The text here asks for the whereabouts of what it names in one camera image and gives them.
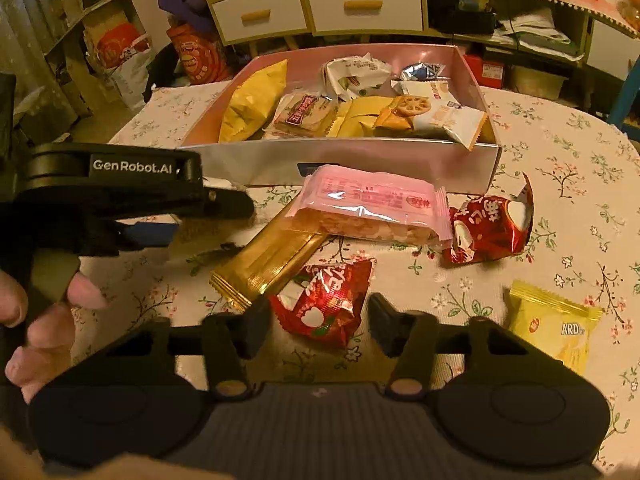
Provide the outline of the person left hand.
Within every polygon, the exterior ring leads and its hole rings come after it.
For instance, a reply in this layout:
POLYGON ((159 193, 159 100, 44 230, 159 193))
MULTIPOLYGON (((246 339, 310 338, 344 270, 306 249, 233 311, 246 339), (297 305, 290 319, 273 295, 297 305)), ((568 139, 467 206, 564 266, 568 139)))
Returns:
POLYGON ((6 378, 21 389, 27 404, 48 382, 70 368, 70 352, 76 339, 72 309, 102 310, 106 307, 102 292, 84 274, 77 272, 64 298, 29 322, 24 344, 12 352, 4 367, 6 378))

